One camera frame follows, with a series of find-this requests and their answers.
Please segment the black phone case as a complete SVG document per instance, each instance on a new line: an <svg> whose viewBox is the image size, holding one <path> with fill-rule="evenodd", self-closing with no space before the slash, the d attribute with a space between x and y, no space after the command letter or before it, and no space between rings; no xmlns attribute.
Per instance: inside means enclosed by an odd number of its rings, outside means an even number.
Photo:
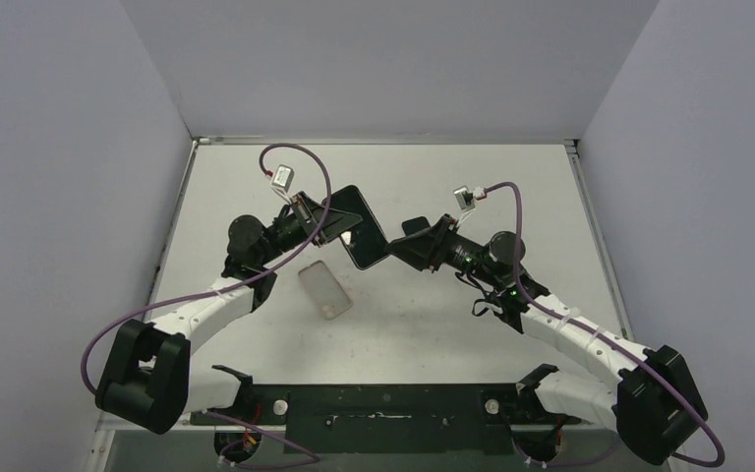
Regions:
<svg viewBox="0 0 755 472"><path fill-rule="evenodd" d="M388 256L388 244L360 189L343 187L330 196L325 235L339 239L354 266L366 270Z"/></svg>

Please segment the beige phone case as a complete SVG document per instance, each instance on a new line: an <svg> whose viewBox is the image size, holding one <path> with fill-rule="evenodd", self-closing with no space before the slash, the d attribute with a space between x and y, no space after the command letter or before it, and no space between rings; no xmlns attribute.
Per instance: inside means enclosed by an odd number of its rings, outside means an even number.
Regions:
<svg viewBox="0 0 755 472"><path fill-rule="evenodd" d="M324 261L315 261L298 271L302 289L325 320L350 310L354 302Z"/></svg>

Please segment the black phone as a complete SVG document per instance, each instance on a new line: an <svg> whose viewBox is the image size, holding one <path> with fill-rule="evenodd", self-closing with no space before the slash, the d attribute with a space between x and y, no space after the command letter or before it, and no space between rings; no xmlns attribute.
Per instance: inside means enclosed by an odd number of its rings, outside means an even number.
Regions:
<svg viewBox="0 0 755 472"><path fill-rule="evenodd" d="M387 240L374 219L364 220L340 235L353 265L366 270L388 257Z"/></svg>
<svg viewBox="0 0 755 472"><path fill-rule="evenodd" d="M417 216L407 219L401 223L401 229L404 233L404 237L411 237L421 232L427 232L432 225L425 216Z"/></svg>

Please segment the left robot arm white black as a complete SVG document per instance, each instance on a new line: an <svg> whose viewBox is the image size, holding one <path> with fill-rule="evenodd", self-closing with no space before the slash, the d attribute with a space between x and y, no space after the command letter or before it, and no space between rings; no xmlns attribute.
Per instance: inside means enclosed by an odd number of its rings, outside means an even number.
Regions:
<svg viewBox="0 0 755 472"><path fill-rule="evenodd" d="M300 192L270 225L249 214L236 217L224 269L205 292L180 298L172 312L150 321L131 317L120 324L93 391L95 406L156 434L187 413L211 409L229 423L246 421L254 410L251 376L223 365L195 369L194 354L268 299L276 281L268 263L308 244L323 246L370 218L354 185L321 203Z"/></svg>

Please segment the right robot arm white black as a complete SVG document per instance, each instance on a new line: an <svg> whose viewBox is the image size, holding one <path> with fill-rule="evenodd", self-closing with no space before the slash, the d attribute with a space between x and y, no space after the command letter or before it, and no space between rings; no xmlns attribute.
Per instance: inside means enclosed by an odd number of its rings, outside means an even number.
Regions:
<svg viewBox="0 0 755 472"><path fill-rule="evenodd" d="M662 465L707 420L707 408L681 354L652 349L588 320L536 282L519 263L524 244L499 231L481 245L459 234L444 215L389 242L387 252L416 270L454 268L471 282L488 285L489 310L506 325L556 349L591 374L589 379L543 365L522 381L516 407L528 421L563 414L618 434L640 459Z"/></svg>

